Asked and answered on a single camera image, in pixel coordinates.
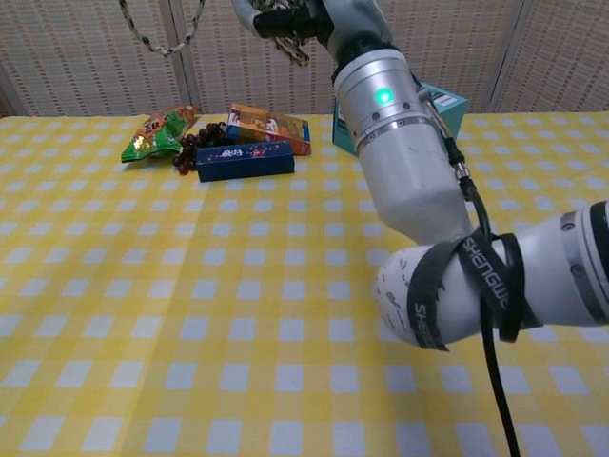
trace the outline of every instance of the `teal box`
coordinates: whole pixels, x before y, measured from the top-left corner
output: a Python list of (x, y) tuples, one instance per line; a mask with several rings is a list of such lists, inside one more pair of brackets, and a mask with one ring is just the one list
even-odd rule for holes
[[(431, 90), (431, 99), (440, 116), (450, 129), (455, 138), (459, 134), (461, 123), (467, 111), (467, 99), (455, 95), (447, 90), (436, 88), (430, 84), (422, 83)], [(334, 122), (332, 126), (332, 143), (357, 157), (357, 151), (353, 146), (351, 135), (346, 127), (343, 112), (338, 102), (334, 102)]]

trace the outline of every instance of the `metal screw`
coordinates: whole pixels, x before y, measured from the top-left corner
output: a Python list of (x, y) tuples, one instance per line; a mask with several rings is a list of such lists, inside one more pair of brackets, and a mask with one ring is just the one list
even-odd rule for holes
[(571, 267), (571, 274), (580, 278), (581, 276), (586, 274), (586, 272), (581, 265), (574, 265)]

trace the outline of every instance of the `table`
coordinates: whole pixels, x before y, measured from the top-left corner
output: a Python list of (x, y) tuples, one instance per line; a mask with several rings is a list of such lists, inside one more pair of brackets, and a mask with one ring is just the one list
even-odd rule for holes
[[(0, 455), (506, 455), (480, 337), (380, 322), (411, 243), (306, 118), (294, 175), (211, 185), (121, 164), (142, 116), (0, 121)], [(497, 232), (607, 198), (607, 113), (468, 115), (460, 144)], [(498, 354), (525, 455), (609, 455), (606, 328)]]

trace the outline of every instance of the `colorful box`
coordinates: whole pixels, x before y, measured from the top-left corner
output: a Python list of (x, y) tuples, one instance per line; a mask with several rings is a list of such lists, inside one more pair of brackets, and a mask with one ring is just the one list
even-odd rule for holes
[(226, 137), (237, 142), (286, 140), (294, 155), (311, 153), (311, 134), (305, 120), (236, 103), (230, 107)]
[(287, 141), (197, 149), (202, 183), (294, 172), (294, 154)]
[[(426, 88), (431, 90), (431, 99), (440, 116), (452, 132), (454, 137), (457, 137), (461, 128), (461, 123), (467, 110), (467, 99), (455, 95), (447, 90), (436, 88), (429, 84), (422, 83)], [(353, 146), (351, 135), (346, 127), (343, 112), (338, 102), (334, 103), (334, 122), (332, 128), (332, 143), (341, 149), (346, 150), (350, 154), (357, 157), (358, 153)]]

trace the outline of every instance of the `green snack bag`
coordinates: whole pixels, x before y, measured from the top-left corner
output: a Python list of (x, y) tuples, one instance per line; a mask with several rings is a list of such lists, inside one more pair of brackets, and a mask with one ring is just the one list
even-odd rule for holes
[(150, 116), (137, 129), (133, 139), (121, 154), (121, 162), (133, 162), (150, 155), (180, 152), (180, 139), (194, 121), (197, 109), (191, 106), (167, 109)]

